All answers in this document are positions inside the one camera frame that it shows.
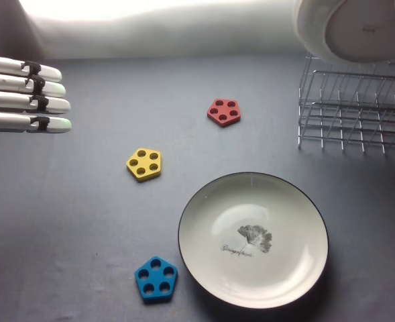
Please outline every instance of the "gray tabletop surface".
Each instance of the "gray tabletop surface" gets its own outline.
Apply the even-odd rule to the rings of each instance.
[[[0,322],[395,321],[395,153],[297,149],[302,56],[69,60],[66,134],[0,133]],[[237,99],[221,129],[206,111]],[[125,161],[163,154],[138,184]],[[317,285],[291,305],[251,311],[203,290],[184,267],[184,206],[232,172],[282,177],[317,205],[330,239]],[[179,270],[170,303],[145,306],[133,273],[152,256]]]

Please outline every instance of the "leaf print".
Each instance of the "leaf print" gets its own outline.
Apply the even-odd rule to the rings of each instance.
[[[272,240],[272,234],[269,233],[266,229],[259,225],[246,225],[241,226],[238,230],[243,237],[246,238],[246,242],[248,244],[254,245],[258,249],[260,249],[263,253],[269,252]]]

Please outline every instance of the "metal wire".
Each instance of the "metal wire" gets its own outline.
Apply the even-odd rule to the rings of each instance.
[[[395,61],[332,65],[308,54],[298,91],[298,147],[304,139],[395,150]]]

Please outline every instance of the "white plate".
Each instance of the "white plate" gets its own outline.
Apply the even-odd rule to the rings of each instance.
[[[297,0],[293,23],[306,49],[324,60],[395,58],[394,0]]]
[[[253,309],[290,303],[323,272],[324,221],[292,184],[242,172],[214,180],[188,202],[179,250],[197,282],[221,300]]]

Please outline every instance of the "dark plate rim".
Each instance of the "dark plate rim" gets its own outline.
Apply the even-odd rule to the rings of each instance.
[[[300,192],[301,192],[301,193],[312,203],[313,207],[315,207],[315,209],[318,211],[319,217],[320,217],[321,220],[323,221],[324,228],[325,228],[325,235],[327,236],[327,257],[325,258],[324,267],[323,267],[323,269],[321,270],[321,273],[319,274],[318,278],[317,278],[317,279],[315,280],[315,282],[312,284],[312,286],[309,287],[309,289],[308,289],[305,293],[303,293],[303,294],[302,294],[301,296],[299,296],[297,299],[292,300],[291,302],[284,303],[284,304],[282,304],[282,305],[278,305],[278,306],[275,306],[275,307],[261,307],[261,308],[244,307],[244,306],[242,306],[242,305],[238,305],[238,304],[235,304],[235,303],[228,302],[228,301],[226,301],[226,300],[224,300],[224,299],[222,299],[222,298],[220,298],[220,297],[217,297],[216,295],[214,295],[213,293],[211,293],[209,290],[207,290],[207,289],[206,289],[206,288],[205,288],[205,287],[194,277],[194,275],[192,274],[192,272],[190,271],[190,269],[189,269],[188,266],[186,265],[186,262],[185,262],[185,260],[184,260],[184,257],[182,256],[181,245],[180,245],[180,242],[179,242],[179,231],[180,231],[180,227],[181,227],[181,223],[182,223],[182,218],[184,217],[185,209],[188,207],[188,204],[189,204],[189,203],[193,200],[193,198],[194,198],[201,190],[203,190],[206,186],[209,186],[209,185],[212,184],[213,182],[218,181],[218,180],[221,180],[221,179],[226,178],[226,177],[228,177],[228,176],[237,176],[237,175],[239,175],[239,174],[262,174],[262,175],[264,175],[264,176],[271,176],[272,178],[276,178],[276,179],[279,179],[279,180],[281,180],[281,181],[284,181],[284,182],[288,183],[289,185],[293,186],[295,189],[297,189],[298,191],[300,191]],[[247,309],[255,309],[255,310],[265,310],[265,309],[275,309],[276,307],[283,307],[283,306],[285,306],[285,305],[289,305],[289,304],[291,304],[291,303],[297,301],[298,299],[301,299],[303,296],[305,296],[305,295],[315,286],[315,284],[320,280],[321,276],[324,274],[324,271],[325,271],[326,268],[327,268],[327,261],[328,261],[329,254],[330,254],[330,239],[329,239],[329,234],[328,234],[328,231],[327,231],[327,225],[325,224],[324,217],[321,215],[321,212],[319,211],[319,209],[318,209],[318,207],[315,205],[315,203],[312,201],[312,199],[309,198],[309,196],[308,196],[306,193],[304,193],[303,190],[301,190],[300,188],[298,188],[295,184],[292,184],[291,182],[289,182],[289,181],[287,181],[287,180],[285,180],[285,179],[283,179],[283,178],[280,178],[280,177],[278,177],[278,176],[274,176],[273,174],[267,174],[267,173],[263,173],[263,172],[245,171],[245,172],[234,172],[234,173],[226,174],[226,175],[224,175],[224,176],[220,176],[220,177],[218,177],[218,178],[216,178],[216,179],[214,179],[214,180],[208,182],[207,184],[205,184],[204,186],[202,186],[202,187],[201,187],[201,188],[190,198],[190,200],[188,200],[188,203],[185,205],[184,210],[182,211],[181,218],[179,219],[179,224],[178,224],[178,248],[179,248],[179,254],[180,254],[180,256],[181,256],[181,260],[182,260],[182,262],[184,263],[184,266],[185,266],[186,270],[187,270],[188,273],[192,276],[192,278],[197,282],[197,284],[199,284],[200,287],[203,288],[206,292],[208,292],[208,293],[211,294],[212,296],[216,297],[217,299],[220,299],[221,301],[223,301],[223,302],[225,302],[225,303],[229,303],[230,305],[234,305],[234,306],[236,306],[236,307],[244,307],[244,308],[247,308]]]

